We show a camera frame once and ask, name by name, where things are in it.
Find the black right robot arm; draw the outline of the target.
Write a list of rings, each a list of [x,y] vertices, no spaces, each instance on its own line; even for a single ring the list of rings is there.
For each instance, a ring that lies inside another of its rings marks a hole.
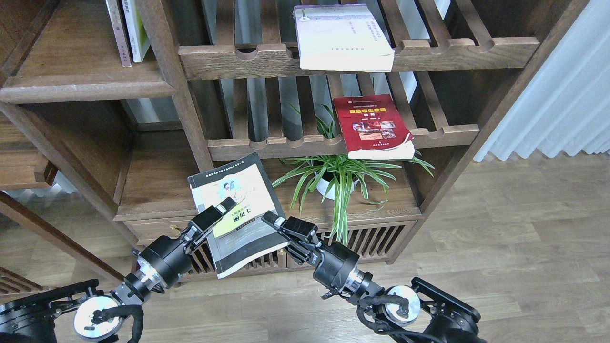
[[[263,222],[288,240],[288,254],[314,267],[312,274],[327,288],[323,298],[338,295],[356,307],[360,322],[374,333],[400,343],[481,343],[475,308],[420,279],[410,286],[384,288],[358,267],[359,256],[340,242],[327,245],[317,226],[268,211]]]

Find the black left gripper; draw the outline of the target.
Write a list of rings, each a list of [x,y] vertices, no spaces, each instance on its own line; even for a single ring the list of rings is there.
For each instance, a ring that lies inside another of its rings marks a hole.
[[[237,203],[227,197],[216,206],[210,206],[190,221],[180,236],[170,238],[161,236],[148,245],[142,252],[133,251],[138,258],[140,271],[155,269],[153,278],[155,289],[172,287],[191,269],[190,255],[200,247],[213,227]]]

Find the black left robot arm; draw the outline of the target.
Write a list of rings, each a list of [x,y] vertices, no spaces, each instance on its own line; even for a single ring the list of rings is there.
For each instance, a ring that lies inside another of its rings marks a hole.
[[[98,289],[98,280],[91,279],[3,304],[1,341],[54,343],[57,341],[55,319],[75,312],[74,330],[85,341],[117,341],[122,324],[132,317],[130,341],[139,342],[143,333],[144,302],[152,292],[164,293],[183,278],[191,269],[191,254],[235,205],[235,200],[227,197],[196,215],[176,239],[157,238],[136,253],[139,268],[109,293]]]

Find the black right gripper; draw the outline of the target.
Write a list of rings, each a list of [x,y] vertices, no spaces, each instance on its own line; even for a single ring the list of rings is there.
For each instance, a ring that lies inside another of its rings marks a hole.
[[[285,219],[267,211],[262,221],[289,239],[287,252],[302,265],[314,267],[314,280],[328,289],[322,298],[339,295],[342,298],[364,298],[375,295],[372,274],[358,267],[359,255],[339,242],[327,245],[319,241],[316,224],[289,217]]]

